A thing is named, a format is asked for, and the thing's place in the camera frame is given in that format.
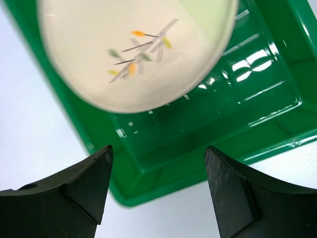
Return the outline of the cream plate green section front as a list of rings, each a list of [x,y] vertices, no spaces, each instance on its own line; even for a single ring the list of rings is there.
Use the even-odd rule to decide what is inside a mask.
[[[48,59],[81,99],[149,111],[187,94],[232,35],[237,0],[39,0]]]

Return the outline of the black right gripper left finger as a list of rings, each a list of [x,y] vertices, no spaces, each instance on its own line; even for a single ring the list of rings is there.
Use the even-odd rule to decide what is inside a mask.
[[[107,145],[83,161],[18,190],[0,193],[2,238],[93,238],[113,165]]]

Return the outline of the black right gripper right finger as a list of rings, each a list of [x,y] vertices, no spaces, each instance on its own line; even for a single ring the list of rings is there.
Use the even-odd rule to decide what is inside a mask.
[[[220,237],[317,236],[316,189],[271,177],[213,146],[205,166]]]

